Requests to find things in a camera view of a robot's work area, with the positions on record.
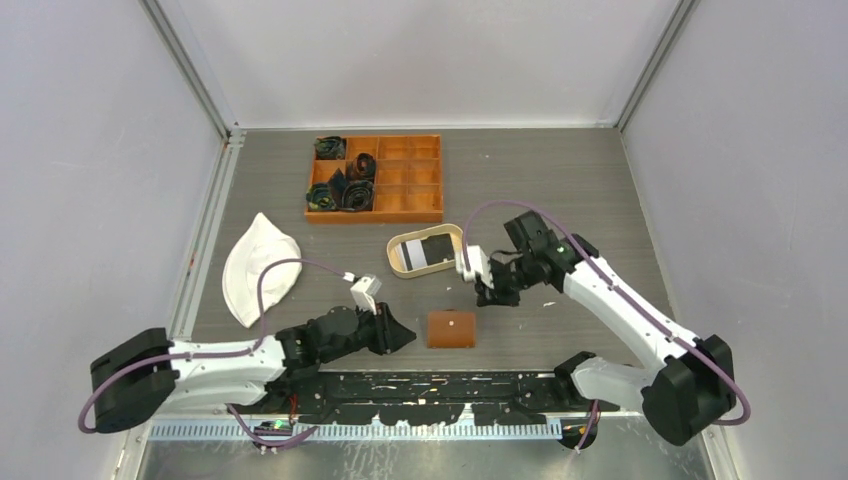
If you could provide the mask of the brown leather card holder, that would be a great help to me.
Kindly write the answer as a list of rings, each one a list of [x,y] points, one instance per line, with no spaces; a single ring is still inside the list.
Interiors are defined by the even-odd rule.
[[[427,317],[426,343],[431,349],[474,348],[476,315],[459,310],[431,311]]]

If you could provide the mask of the beige oval tray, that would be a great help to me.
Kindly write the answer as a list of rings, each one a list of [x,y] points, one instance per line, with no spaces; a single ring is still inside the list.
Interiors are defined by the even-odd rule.
[[[440,272],[440,271],[444,271],[444,270],[448,270],[448,269],[453,269],[454,266],[455,266],[455,260],[453,262],[444,262],[444,263],[441,263],[441,264],[438,264],[438,265],[430,265],[430,266],[427,266],[425,268],[415,270],[415,271],[411,271],[411,272],[404,272],[404,271],[401,270],[400,260],[398,258],[398,254],[397,254],[397,251],[396,251],[396,247],[401,242],[407,241],[407,240],[414,240],[414,239],[420,239],[422,241],[423,239],[425,239],[425,238],[427,238],[431,235],[437,235],[437,234],[442,234],[442,233],[449,233],[452,236],[453,245],[454,245],[454,248],[455,248],[455,260],[456,260],[456,254],[458,253],[458,251],[461,248],[460,242],[462,240],[463,231],[458,225],[455,225],[455,224],[450,224],[450,223],[440,224],[440,225],[431,226],[431,227],[427,227],[427,228],[424,228],[424,229],[420,229],[420,230],[396,235],[388,241],[387,246],[386,246],[386,255],[387,255],[387,258],[388,258],[390,268],[393,271],[393,273],[401,279],[412,279],[412,278],[417,278],[417,277],[429,275],[429,274],[432,274],[432,273],[436,273],[436,272]]]

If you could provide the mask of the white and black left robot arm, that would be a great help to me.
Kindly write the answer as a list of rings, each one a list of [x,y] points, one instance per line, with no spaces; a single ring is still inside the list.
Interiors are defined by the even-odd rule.
[[[322,365],[363,349],[391,354],[416,337],[385,302],[375,310],[336,306],[253,341],[177,341],[149,328],[91,363],[92,395],[78,427],[111,434],[157,413],[218,405],[277,413],[290,403],[290,383],[316,375]]]

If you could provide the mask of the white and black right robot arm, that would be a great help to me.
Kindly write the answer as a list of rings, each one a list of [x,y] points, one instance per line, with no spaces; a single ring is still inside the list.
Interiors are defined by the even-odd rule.
[[[638,412],[667,443],[683,446],[726,414],[751,413],[734,378],[733,353],[721,337],[700,336],[645,300],[587,240],[549,214],[529,209],[504,225],[514,251],[498,261],[481,246],[460,241],[456,270],[472,283],[477,304],[519,304],[521,294],[548,285],[595,315],[637,357],[640,366],[611,363],[582,352],[563,363],[558,403],[577,411],[606,402]]]

